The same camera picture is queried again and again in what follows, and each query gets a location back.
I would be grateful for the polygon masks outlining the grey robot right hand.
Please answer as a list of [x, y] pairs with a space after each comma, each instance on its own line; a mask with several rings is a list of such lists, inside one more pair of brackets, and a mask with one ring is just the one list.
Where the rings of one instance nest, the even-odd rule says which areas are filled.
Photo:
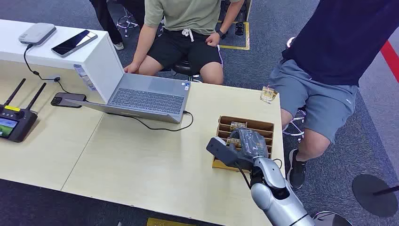
[[247, 128], [236, 128], [231, 132], [228, 138], [230, 140], [240, 140], [240, 154], [243, 157], [268, 157], [265, 139], [259, 132], [255, 130]]

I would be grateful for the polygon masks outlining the person's left hand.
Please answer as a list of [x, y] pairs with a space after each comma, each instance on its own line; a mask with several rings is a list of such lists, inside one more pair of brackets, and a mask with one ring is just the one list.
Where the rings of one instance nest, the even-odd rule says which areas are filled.
[[216, 47], [220, 42], [220, 35], [219, 33], [215, 32], [207, 37], [205, 40], [206, 44], [212, 47]]

